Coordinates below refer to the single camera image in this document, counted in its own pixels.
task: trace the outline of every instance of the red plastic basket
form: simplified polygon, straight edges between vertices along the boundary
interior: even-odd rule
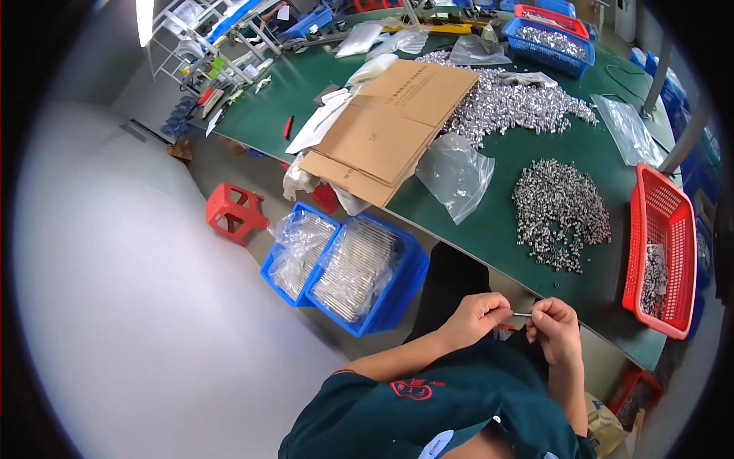
[[[558,27],[558,25],[556,24],[548,23],[546,21],[538,21],[537,19],[524,17],[523,16],[524,12],[527,12],[528,14],[540,16],[541,18],[548,19],[549,21],[553,21],[557,23],[558,25],[560,25],[560,27]],[[584,23],[582,23],[578,19],[574,19],[566,15],[562,15],[559,12],[544,10],[543,8],[532,7],[530,5],[519,4],[515,6],[515,16],[518,18],[529,19],[530,21],[542,22],[549,26],[556,27],[557,29],[561,29],[564,32],[569,32],[570,34],[574,34],[577,37],[581,37],[585,40],[589,39],[589,33],[586,30]]]
[[[691,201],[667,177],[639,163],[630,206],[630,259],[622,305],[653,330],[685,339],[696,290],[696,222]],[[640,309],[647,241],[663,245],[668,265],[660,319]]]

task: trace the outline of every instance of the red plastic stool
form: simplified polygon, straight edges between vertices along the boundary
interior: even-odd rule
[[[241,195],[236,202],[231,198],[232,191]],[[217,233],[247,247],[247,243],[243,240],[247,233],[254,228],[265,229],[270,224],[270,220],[260,213],[259,200],[265,198],[232,184],[221,184],[206,201],[206,222]],[[227,220],[227,229],[219,226],[222,218]],[[239,223],[239,227],[235,228],[235,223]]]

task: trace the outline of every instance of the cardboard box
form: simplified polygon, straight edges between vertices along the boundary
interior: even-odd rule
[[[301,168],[385,206],[478,79],[462,68],[398,60],[352,99]]]

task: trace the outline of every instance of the blue storage bin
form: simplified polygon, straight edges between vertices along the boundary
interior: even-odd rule
[[[535,0],[535,6],[544,10],[560,12],[569,18],[576,17],[576,7],[564,0]]]
[[[397,235],[397,251],[402,254],[402,258],[393,270],[393,276],[388,281],[388,285],[382,290],[382,293],[366,316],[356,322],[345,322],[340,316],[333,313],[331,309],[313,296],[313,287],[321,278],[321,275],[324,273],[324,265],[328,262],[328,252],[333,246],[333,243],[330,243],[329,248],[325,250],[320,260],[322,263],[317,264],[313,269],[313,277],[309,279],[309,287],[305,289],[305,296],[344,330],[353,336],[359,337],[370,333],[392,330],[400,323],[405,309],[410,304],[415,293],[423,285],[423,281],[428,273],[430,257],[421,248],[412,234],[365,213],[357,217],[348,218],[344,222],[344,225],[342,225],[342,228],[340,228],[340,232],[344,230],[344,227],[347,226],[352,218],[372,220],[385,226]]]
[[[298,24],[283,32],[281,37],[304,38],[311,26],[323,27],[332,20],[331,10],[328,8],[317,8],[298,21]]]
[[[566,35],[571,43],[574,43],[585,50],[586,60],[561,53],[560,51],[549,48],[548,46],[540,43],[535,43],[534,41],[519,38],[516,35],[516,31],[520,27],[524,26],[532,26],[535,29],[545,30],[546,32],[558,32]],[[563,29],[558,29],[541,22],[530,21],[525,18],[513,18],[510,22],[505,24],[505,27],[502,29],[502,33],[507,36],[510,47],[514,49],[517,54],[542,62],[543,64],[568,73],[575,78],[581,78],[586,69],[594,65],[596,56],[594,53],[594,45],[592,45],[588,40],[584,40],[574,34],[565,32]]]
[[[331,235],[329,238],[329,242],[327,242],[326,246],[324,247],[324,251],[322,253],[325,253],[329,247],[331,246],[332,242],[334,242],[334,239],[336,238],[336,235],[339,232],[339,228],[341,227],[341,224],[334,220],[333,218],[328,217],[326,214],[323,214],[316,209],[314,209],[311,206],[308,206],[301,202],[296,202],[296,205],[293,206],[293,209],[291,209],[290,213],[298,212],[298,211],[307,211],[312,214],[316,214],[319,217],[323,218],[324,220],[332,223],[336,228],[334,230],[334,234]],[[268,255],[265,257],[265,261],[263,262],[263,266],[260,268],[260,276],[262,276],[263,279],[272,287],[273,290],[275,290],[278,295],[280,295],[281,298],[285,300],[286,303],[288,303],[289,306],[292,308],[313,308],[315,307],[314,304],[311,303],[311,301],[308,300],[305,296],[305,291],[310,285],[310,280],[313,278],[314,272],[316,269],[311,270],[311,273],[308,275],[308,278],[306,279],[306,282],[303,284],[303,289],[299,293],[298,297],[296,299],[292,299],[288,296],[288,294],[281,289],[279,286],[275,284],[275,282],[270,278],[270,274],[268,274],[268,270],[270,269],[270,266],[273,264],[273,261],[275,260],[275,256],[283,250],[283,246],[275,243],[272,247],[270,247],[270,251],[268,252]]]
[[[501,0],[500,1],[500,10],[502,11],[508,11],[508,12],[514,12],[515,11],[515,5],[519,5],[520,0]]]
[[[596,41],[596,37],[599,35],[599,31],[596,26],[586,21],[581,21],[581,23],[586,27],[586,31],[589,33],[589,40]]]

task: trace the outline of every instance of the green table surface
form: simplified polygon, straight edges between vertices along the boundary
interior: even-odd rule
[[[432,34],[424,51],[453,43],[456,38]],[[517,71],[544,71],[567,93],[587,101],[593,93],[612,93],[639,108],[642,101],[631,94],[644,97],[650,85],[631,62],[604,46],[597,45],[596,64],[580,80],[516,57],[512,50],[508,55]],[[245,99],[229,109],[214,131],[292,162],[294,157],[284,153],[290,143],[283,139],[288,117],[294,116],[292,139],[316,110],[313,99],[330,83],[344,84],[364,62],[363,55],[336,59],[322,46],[312,46],[301,54],[286,52],[272,65],[270,84],[257,95],[253,88],[246,90]],[[512,65],[506,67],[514,70]],[[386,210],[503,272],[538,297],[563,299],[574,307],[585,326],[631,360],[653,369],[666,337],[638,322],[621,304],[629,247],[629,199],[636,181],[634,168],[625,165],[603,122],[593,127],[573,116],[569,118],[572,127],[563,134],[536,135],[534,131],[509,129],[504,136],[486,136],[480,153],[496,159],[495,173],[479,207],[461,225],[454,224],[443,205],[415,176],[403,183]],[[523,167],[541,158],[574,161],[582,173],[594,179],[609,211],[611,244],[582,250],[581,275],[538,265],[528,256],[528,246],[516,244],[516,210],[510,195]]]

